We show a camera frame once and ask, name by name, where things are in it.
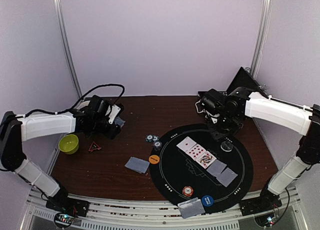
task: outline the yellow-green bowl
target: yellow-green bowl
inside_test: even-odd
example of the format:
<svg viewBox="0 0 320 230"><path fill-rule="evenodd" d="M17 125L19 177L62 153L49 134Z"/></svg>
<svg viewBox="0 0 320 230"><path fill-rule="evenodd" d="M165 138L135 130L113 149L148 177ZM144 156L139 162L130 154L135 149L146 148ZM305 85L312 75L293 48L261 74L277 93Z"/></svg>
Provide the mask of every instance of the yellow-green bowl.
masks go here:
<svg viewBox="0 0 320 230"><path fill-rule="evenodd" d="M59 142L59 149L65 154L74 154L79 149L78 137L73 134L65 136Z"/></svg>

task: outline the dark brown table top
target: dark brown table top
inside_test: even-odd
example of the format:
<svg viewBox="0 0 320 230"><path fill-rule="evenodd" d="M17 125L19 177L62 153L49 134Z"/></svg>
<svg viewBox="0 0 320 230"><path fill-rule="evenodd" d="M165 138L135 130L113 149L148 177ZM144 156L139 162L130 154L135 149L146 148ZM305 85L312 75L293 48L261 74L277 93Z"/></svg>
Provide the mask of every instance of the dark brown table top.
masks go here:
<svg viewBox="0 0 320 230"><path fill-rule="evenodd" d="M148 160L152 144L148 134L161 137L166 132L188 124L204 123L196 113L195 96L123 97L121 118L126 121L114 139L102 135L85 138L79 134L79 150L74 155L60 153L52 176L70 193L123 200L165 200L150 177L125 168L131 156ZM277 172L275 162L252 119L245 121L236 135L247 148L253 162L254 177L250 191L262 189ZM102 149L88 152L95 141Z"/></svg>

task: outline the blue disc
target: blue disc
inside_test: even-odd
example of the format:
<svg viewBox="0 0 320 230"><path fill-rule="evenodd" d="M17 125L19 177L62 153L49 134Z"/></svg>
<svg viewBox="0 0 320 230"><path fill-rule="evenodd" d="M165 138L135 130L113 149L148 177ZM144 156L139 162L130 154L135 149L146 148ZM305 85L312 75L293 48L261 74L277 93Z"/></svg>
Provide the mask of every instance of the blue disc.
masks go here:
<svg viewBox="0 0 320 230"><path fill-rule="evenodd" d="M202 198L201 202L204 206L212 206L214 203L214 199L212 198L212 196L206 195Z"/></svg>

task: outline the poker mat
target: poker mat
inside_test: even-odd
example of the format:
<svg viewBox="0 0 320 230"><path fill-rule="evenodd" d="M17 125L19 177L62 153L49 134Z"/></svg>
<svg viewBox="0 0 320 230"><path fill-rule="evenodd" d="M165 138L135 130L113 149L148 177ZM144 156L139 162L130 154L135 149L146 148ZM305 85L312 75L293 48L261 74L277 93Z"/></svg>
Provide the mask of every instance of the poker mat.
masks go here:
<svg viewBox="0 0 320 230"><path fill-rule="evenodd" d="M227 164L238 176L227 187L219 183L177 147L187 136ZM150 174L159 192L172 204L177 205L198 197L202 200L206 213L219 212L239 203L249 191L254 175L252 160L246 148L235 137L228 136L216 142L207 125L193 124L173 129L159 140L162 142L162 149L153 149L151 152L151 156L159 156L159 162L150 164ZM224 141L232 143L232 151L222 150L221 143ZM193 189L191 196L183 194L186 186ZM208 197L213 200L213 204L211 201L209 204L204 202Z"/></svg>

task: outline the orange disc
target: orange disc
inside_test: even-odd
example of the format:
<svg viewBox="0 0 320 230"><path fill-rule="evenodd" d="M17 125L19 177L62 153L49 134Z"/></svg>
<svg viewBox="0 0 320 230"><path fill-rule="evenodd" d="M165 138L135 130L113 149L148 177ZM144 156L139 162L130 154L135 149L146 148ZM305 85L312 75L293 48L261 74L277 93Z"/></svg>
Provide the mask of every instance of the orange disc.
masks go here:
<svg viewBox="0 0 320 230"><path fill-rule="evenodd" d="M157 155L152 155L149 157L149 162L151 164L158 164L160 161L160 157L158 157Z"/></svg>

